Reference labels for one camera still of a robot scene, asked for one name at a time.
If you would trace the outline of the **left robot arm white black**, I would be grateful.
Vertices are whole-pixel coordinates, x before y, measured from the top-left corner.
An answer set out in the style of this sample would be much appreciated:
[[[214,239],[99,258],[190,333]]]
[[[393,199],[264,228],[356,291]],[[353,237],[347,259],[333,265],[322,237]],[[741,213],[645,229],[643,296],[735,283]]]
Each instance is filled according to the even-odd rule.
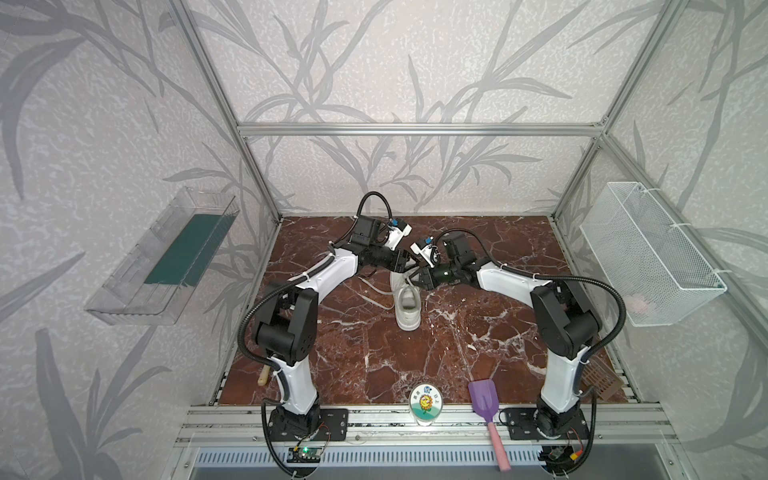
[[[357,216],[320,262],[286,282],[271,283],[244,315],[238,325],[238,351],[276,375],[281,394],[276,410],[285,418],[304,423],[319,419],[309,356],[322,301],[364,267],[404,272],[410,254],[398,244],[411,230],[404,220]]]

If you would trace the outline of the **white sneaker shoe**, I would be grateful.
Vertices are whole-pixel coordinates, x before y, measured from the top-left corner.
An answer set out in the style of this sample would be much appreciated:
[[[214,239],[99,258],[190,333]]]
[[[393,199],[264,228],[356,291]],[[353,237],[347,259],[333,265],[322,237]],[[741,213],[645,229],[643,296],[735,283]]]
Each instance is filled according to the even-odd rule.
[[[389,278],[396,322],[398,327],[406,332],[416,330],[422,319],[420,291],[410,280],[416,270],[417,267],[404,273],[391,272]]]

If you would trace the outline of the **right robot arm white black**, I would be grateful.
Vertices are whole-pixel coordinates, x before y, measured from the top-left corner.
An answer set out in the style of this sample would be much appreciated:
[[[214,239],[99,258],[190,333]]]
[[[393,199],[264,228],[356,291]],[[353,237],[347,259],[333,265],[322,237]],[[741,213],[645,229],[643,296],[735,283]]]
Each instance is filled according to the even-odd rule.
[[[562,423],[580,404],[585,366],[625,326],[624,298],[613,286],[594,278],[520,270],[496,260],[488,250],[479,257],[469,242],[476,237],[469,230],[450,229],[413,243],[412,254],[426,262],[415,283],[424,290],[464,284],[531,307],[540,338],[547,347],[545,382],[537,400],[538,417]],[[584,289],[586,285],[607,292],[617,306],[617,320],[602,338],[597,337],[602,323]]]

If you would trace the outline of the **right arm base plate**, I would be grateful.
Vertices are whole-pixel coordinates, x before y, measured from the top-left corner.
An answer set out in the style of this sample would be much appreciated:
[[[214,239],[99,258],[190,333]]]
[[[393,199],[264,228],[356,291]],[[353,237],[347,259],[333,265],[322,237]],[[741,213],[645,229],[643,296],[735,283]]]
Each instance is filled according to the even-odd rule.
[[[508,430],[511,440],[566,441],[586,440],[589,437],[590,421],[580,409],[573,414],[564,414],[564,421],[549,422],[546,415],[537,418],[536,407],[508,407],[499,412],[501,424]]]

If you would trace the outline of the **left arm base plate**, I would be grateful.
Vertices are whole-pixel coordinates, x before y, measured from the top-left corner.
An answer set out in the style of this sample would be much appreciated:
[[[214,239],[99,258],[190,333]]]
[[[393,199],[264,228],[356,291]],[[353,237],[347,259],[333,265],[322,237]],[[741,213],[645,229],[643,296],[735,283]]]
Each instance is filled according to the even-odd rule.
[[[348,422],[348,409],[313,407],[306,415],[298,415],[277,407],[269,415],[265,435],[278,442],[339,442],[346,439]]]

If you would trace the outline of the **white shoelace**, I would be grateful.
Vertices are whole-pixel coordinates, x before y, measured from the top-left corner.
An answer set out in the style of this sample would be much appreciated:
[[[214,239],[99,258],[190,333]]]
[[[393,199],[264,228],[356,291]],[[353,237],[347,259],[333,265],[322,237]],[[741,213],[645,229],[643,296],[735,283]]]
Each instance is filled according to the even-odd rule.
[[[358,279],[369,289],[381,295],[390,296],[393,300],[393,308],[406,313],[419,311],[422,307],[420,289],[414,285],[411,276],[418,270],[417,266],[407,267],[404,273],[389,273],[389,290],[379,289],[366,277]]]

